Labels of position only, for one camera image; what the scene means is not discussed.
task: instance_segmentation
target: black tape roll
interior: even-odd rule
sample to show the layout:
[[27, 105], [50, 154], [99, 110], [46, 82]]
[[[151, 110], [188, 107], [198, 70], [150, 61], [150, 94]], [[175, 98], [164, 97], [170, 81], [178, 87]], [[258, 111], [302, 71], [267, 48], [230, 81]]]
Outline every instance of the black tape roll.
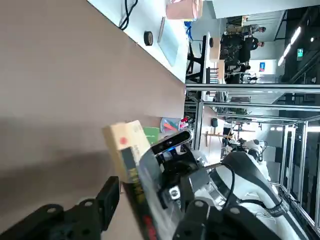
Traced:
[[151, 46], [154, 43], [154, 36], [151, 31], [145, 31], [143, 39], [146, 46]]

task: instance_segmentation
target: green exit sign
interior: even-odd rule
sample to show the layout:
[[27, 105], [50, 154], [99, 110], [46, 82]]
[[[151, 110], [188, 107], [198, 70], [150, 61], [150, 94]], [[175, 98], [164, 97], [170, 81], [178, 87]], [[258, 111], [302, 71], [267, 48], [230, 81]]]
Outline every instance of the green exit sign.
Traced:
[[302, 58], [304, 56], [304, 49], [303, 48], [298, 48], [297, 50], [297, 57]]

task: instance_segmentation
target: white desk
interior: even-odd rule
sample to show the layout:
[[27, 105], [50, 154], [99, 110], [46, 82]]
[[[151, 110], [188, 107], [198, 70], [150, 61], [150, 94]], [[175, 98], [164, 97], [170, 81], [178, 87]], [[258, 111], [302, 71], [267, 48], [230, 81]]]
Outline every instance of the white desk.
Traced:
[[[106, 16], [115, 25], [119, 26], [125, 17], [125, 0], [87, 0], [99, 12]], [[138, 4], [133, 9], [129, 25], [124, 32], [166, 69], [175, 75], [183, 83], [186, 80], [188, 36], [186, 35], [184, 22], [182, 20], [166, 19], [174, 32], [179, 44], [174, 66], [171, 66], [158, 45], [158, 36], [162, 18], [166, 16], [166, 5], [168, 0], [138, 0]], [[130, 9], [133, 0], [128, 0]], [[146, 46], [144, 42], [144, 32], [151, 31], [153, 34], [153, 45]]]

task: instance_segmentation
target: glass panel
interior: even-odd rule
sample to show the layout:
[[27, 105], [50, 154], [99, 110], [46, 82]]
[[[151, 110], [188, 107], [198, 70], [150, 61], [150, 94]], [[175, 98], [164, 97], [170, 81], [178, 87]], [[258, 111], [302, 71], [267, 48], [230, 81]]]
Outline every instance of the glass panel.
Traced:
[[300, 172], [300, 158], [301, 158], [301, 147], [302, 147], [302, 130], [303, 124], [299, 124], [298, 128], [295, 130], [295, 142], [294, 142], [294, 152], [293, 152], [293, 176], [292, 176], [292, 187], [291, 194], [295, 199], [298, 199], [298, 189], [299, 189], [299, 172]]
[[308, 128], [305, 149], [302, 207], [309, 216], [315, 220], [320, 132], [314, 132], [316, 131], [315, 128], [311, 130], [310, 127], [313, 126], [319, 126], [318, 121], [310, 122]]
[[284, 170], [284, 180], [283, 185], [285, 188], [288, 186], [288, 166], [290, 157], [290, 145], [291, 145], [291, 132], [288, 132], [287, 143], [286, 143], [286, 155], [285, 155], [285, 170]]

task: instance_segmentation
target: pink container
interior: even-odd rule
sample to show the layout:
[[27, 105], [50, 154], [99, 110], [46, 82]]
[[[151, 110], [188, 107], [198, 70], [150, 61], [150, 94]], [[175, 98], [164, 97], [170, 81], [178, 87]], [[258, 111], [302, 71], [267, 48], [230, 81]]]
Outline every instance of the pink container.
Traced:
[[196, 19], [198, 17], [199, 1], [176, 0], [166, 6], [168, 19]]

